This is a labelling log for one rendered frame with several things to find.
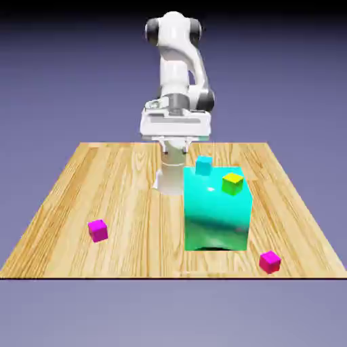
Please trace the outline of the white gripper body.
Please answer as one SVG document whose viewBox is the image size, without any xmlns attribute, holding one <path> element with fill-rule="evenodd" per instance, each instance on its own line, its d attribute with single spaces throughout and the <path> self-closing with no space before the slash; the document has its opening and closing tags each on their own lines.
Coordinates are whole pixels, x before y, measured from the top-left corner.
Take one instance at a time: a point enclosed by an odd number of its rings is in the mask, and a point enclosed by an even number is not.
<svg viewBox="0 0 347 347">
<path fill-rule="evenodd" d="M 181 115 L 171 115 L 166 108 L 144 108 L 140 134 L 150 140 L 162 137 L 205 139 L 211 134 L 211 114 L 183 109 Z"/>
</svg>

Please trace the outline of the small cyan cube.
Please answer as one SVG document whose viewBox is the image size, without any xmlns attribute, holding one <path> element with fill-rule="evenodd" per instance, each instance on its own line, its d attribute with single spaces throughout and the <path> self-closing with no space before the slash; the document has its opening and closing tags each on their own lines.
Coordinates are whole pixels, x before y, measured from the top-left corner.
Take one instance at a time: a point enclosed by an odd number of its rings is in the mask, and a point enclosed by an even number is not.
<svg viewBox="0 0 347 347">
<path fill-rule="evenodd" d="M 198 176 L 209 176 L 213 167 L 213 158 L 200 155 L 195 162 L 195 174 Z"/>
</svg>

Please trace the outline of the small yellow cube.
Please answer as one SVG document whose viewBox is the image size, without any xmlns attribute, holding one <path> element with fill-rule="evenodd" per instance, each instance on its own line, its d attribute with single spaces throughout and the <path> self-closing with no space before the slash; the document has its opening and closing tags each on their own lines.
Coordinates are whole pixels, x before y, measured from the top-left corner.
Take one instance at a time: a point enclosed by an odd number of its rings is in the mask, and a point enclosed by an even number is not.
<svg viewBox="0 0 347 347">
<path fill-rule="evenodd" d="M 244 177 L 230 172 L 222 178 L 222 191 L 235 196 L 239 194 L 243 189 Z"/>
</svg>

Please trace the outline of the small magenta cube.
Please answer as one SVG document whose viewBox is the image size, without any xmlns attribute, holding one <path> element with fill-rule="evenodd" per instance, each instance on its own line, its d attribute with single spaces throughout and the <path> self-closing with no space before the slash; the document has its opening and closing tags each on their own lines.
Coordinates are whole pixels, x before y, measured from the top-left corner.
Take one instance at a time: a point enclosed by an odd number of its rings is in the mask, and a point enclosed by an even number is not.
<svg viewBox="0 0 347 347">
<path fill-rule="evenodd" d="M 281 258 L 274 251 L 267 251 L 260 255 L 259 266 L 267 274 L 272 274 L 279 271 Z"/>
<path fill-rule="evenodd" d="M 94 220 L 87 225 L 89 235 L 93 242 L 97 243 L 108 238 L 107 225 L 103 220 Z"/>
</svg>

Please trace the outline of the large teal box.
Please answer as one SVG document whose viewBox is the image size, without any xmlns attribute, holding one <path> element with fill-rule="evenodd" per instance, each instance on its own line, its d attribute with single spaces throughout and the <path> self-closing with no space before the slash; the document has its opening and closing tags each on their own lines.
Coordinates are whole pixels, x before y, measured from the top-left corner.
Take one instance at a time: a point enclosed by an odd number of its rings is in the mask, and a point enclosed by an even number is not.
<svg viewBox="0 0 347 347">
<path fill-rule="evenodd" d="M 195 168 L 184 168 L 184 249 L 198 251 L 247 249 L 253 197 L 246 181 L 242 190 L 230 195 L 222 190 L 222 178 L 240 167 L 213 167 L 201 176 Z"/>
</svg>

